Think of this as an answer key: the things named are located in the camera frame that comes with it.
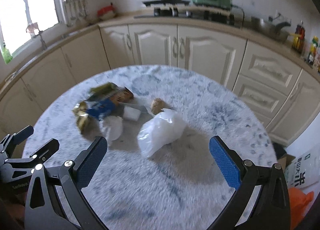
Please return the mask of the cream kitchen cabinets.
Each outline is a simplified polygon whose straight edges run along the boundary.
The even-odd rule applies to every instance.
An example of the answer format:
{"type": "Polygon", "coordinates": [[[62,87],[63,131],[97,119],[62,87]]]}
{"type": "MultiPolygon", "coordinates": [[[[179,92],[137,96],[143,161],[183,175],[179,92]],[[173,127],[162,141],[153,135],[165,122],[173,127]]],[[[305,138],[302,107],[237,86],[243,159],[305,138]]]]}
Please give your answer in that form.
{"type": "Polygon", "coordinates": [[[132,17],[75,32],[30,59],[1,87],[1,109],[20,103],[33,124],[75,84],[129,65],[180,67],[219,82],[282,145],[319,114],[319,75],[287,43],[218,23],[132,17]]]}

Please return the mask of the white crumpled plastic bag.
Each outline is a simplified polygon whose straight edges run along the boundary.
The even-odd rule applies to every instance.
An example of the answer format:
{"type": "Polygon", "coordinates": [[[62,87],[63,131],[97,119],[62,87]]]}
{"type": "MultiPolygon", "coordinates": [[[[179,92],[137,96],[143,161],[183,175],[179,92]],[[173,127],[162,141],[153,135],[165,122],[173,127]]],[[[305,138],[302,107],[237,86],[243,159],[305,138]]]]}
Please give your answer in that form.
{"type": "Polygon", "coordinates": [[[150,158],[164,145],[178,140],[186,126],[187,123],[178,112],[164,108],[162,112],[144,123],[137,135],[142,156],[150,158]]]}

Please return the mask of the dark green blue snack bag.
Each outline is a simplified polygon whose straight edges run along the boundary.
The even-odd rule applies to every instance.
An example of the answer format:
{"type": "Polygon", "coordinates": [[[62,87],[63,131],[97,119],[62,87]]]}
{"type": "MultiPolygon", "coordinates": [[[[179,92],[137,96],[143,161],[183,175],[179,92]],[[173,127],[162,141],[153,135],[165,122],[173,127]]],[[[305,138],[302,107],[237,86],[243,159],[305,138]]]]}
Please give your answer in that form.
{"type": "Polygon", "coordinates": [[[115,83],[107,82],[89,90],[86,113],[97,119],[109,116],[120,105],[134,99],[133,93],[126,87],[119,87],[115,83]]]}

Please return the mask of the green dish soap bottle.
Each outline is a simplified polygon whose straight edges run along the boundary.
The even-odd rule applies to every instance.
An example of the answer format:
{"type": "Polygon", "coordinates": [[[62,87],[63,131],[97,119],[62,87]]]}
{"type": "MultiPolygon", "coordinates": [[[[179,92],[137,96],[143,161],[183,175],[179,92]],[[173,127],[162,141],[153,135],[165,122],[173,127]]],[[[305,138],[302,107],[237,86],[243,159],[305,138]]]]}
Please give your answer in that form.
{"type": "Polygon", "coordinates": [[[13,57],[12,57],[10,51],[7,49],[5,43],[3,43],[2,56],[3,56],[4,62],[5,62],[6,64],[8,64],[9,62],[11,62],[11,60],[13,59],[13,57]]]}

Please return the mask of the white tissue pack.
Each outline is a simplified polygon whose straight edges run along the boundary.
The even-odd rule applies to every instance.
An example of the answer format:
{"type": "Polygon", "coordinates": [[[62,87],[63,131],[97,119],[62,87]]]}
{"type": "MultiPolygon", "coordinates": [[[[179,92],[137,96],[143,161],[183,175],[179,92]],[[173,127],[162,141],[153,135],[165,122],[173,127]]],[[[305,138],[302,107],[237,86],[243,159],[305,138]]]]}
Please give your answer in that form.
{"type": "Polygon", "coordinates": [[[123,109],[123,118],[128,121],[138,121],[141,115],[141,110],[138,108],[130,107],[130,106],[124,106],[123,109]]]}

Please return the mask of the gold crumpled wrapper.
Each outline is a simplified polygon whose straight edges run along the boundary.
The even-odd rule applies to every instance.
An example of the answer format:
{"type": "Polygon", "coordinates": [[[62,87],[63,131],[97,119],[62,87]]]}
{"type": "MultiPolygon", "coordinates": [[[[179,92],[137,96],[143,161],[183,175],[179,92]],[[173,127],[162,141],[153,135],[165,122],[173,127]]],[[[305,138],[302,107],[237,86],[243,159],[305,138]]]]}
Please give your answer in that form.
{"type": "Polygon", "coordinates": [[[85,132],[86,128],[89,126],[89,123],[91,121],[91,118],[87,113],[87,109],[88,109],[88,106],[85,101],[81,101],[80,103],[77,103],[72,109],[72,112],[75,115],[76,126],[79,129],[81,134],[85,132]]]}

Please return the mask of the orange plastic bag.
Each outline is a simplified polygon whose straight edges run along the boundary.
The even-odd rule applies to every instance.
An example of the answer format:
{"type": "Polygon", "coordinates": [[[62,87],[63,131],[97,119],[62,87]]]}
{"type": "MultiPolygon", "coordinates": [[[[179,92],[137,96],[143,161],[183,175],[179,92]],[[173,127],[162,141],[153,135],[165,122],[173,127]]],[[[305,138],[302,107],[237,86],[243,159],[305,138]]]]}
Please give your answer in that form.
{"type": "Polygon", "coordinates": [[[289,188],[288,191],[291,215],[290,229],[293,230],[304,219],[305,210],[308,204],[313,200],[314,192],[311,191],[308,194],[304,194],[298,188],[289,188]]]}

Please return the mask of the brown walnut shell scrap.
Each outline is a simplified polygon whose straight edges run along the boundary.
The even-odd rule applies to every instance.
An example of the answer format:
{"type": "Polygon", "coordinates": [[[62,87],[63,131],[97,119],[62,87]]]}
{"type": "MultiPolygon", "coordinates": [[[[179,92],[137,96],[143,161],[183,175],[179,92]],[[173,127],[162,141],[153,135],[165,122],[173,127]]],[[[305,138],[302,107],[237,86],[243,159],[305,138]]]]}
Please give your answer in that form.
{"type": "Polygon", "coordinates": [[[157,115],[158,113],[162,112],[165,108],[165,102],[161,98],[156,98],[152,101],[150,108],[151,112],[154,115],[157,115]]]}

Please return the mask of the condiment bottles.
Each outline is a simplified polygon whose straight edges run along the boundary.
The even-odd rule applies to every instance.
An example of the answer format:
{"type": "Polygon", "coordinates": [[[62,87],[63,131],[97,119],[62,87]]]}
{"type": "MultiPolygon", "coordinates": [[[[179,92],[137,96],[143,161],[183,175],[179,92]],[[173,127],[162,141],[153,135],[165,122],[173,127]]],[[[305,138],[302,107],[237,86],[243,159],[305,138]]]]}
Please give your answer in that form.
{"type": "Polygon", "coordinates": [[[314,36],[306,41],[306,30],[301,21],[293,34],[292,49],[300,54],[300,58],[319,74],[319,38],[314,36]]]}

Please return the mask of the cardboard box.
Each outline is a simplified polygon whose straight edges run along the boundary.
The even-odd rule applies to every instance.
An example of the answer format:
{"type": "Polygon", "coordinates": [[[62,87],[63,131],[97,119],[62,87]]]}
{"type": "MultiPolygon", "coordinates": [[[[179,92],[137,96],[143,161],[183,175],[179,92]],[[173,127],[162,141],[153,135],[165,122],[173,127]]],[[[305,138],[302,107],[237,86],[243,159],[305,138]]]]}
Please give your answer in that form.
{"type": "Polygon", "coordinates": [[[280,158],[277,159],[277,162],[281,165],[282,170],[285,171],[285,169],[291,164],[291,162],[296,157],[290,154],[284,154],[280,158]]]}

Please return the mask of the small white crumpled bag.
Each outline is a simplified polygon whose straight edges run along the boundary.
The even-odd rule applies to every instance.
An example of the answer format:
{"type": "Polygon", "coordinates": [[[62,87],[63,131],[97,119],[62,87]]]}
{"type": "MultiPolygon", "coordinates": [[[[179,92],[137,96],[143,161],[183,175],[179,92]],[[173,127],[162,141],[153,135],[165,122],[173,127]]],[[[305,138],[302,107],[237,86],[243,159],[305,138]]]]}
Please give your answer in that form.
{"type": "Polygon", "coordinates": [[[118,116],[106,116],[100,120],[99,127],[101,135],[106,138],[110,146],[123,133],[123,119],[118,116]]]}

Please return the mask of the steel kettle pot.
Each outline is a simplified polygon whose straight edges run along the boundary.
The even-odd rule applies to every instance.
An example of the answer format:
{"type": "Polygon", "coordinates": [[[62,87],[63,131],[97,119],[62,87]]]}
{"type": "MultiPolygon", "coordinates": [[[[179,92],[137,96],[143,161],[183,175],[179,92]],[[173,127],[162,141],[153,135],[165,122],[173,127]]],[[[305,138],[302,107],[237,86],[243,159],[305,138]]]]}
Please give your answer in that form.
{"type": "Polygon", "coordinates": [[[287,41],[289,37],[289,32],[283,30],[285,27],[291,27],[291,20],[290,21],[283,21],[278,24],[273,23],[273,18],[270,17],[268,21],[258,18],[258,17],[251,17],[251,27],[256,32],[267,36],[270,39],[275,41],[284,43],[287,41]]]}

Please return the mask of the gas stove with wok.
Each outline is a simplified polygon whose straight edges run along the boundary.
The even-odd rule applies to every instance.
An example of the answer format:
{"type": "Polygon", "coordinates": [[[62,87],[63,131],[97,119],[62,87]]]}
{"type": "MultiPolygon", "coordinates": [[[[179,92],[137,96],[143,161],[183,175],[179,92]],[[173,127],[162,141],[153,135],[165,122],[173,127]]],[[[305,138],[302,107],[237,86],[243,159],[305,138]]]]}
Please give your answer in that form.
{"type": "Polygon", "coordinates": [[[151,13],[135,15],[135,19],[174,17],[212,21],[235,26],[235,16],[230,9],[209,5],[195,5],[188,0],[151,0],[143,1],[142,3],[147,9],[151,10],[151,13]]]}

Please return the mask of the window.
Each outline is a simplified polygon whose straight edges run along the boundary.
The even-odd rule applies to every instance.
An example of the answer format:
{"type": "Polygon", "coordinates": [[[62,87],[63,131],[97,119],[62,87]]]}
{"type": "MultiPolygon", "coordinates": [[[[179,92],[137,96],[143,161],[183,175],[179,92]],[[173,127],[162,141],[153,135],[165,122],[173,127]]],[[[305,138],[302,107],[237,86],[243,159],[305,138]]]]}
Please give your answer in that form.
{"type": "Polygon", "coordinates": [[[58,22],[54,0],[1,0],[1,42],[12,56],[35,37],[28,25],[37,23],[45,31],[58,22]]]}

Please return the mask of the white blue patterned tablecloth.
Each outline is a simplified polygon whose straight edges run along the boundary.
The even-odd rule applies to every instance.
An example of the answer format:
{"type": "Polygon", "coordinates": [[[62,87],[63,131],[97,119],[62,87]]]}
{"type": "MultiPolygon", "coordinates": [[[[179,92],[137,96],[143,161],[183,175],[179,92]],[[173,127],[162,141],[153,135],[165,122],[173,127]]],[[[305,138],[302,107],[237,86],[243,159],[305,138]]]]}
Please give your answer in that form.
{"type": "Polygon", "coordinates": [[[94,75],[72,87],[42,114],[27,140],[28,157],[48,140],[59,150],[47,167],[73,160],[87,149],[99,125],[82,135],[73,107],[90,88],[107,82],[127,87],[138,105],[160,98],[187,126],[180,139],[144,158],[137,135],[147,121],[125,121],[83,194],[109,229],[207,229],[234,193],[212,158],[208,143],[218,135],[243,159],[269,167],[276,154],[264,126],[245,103],[224,86],[193,71],[170,66],[127,66],[94,75]]]}

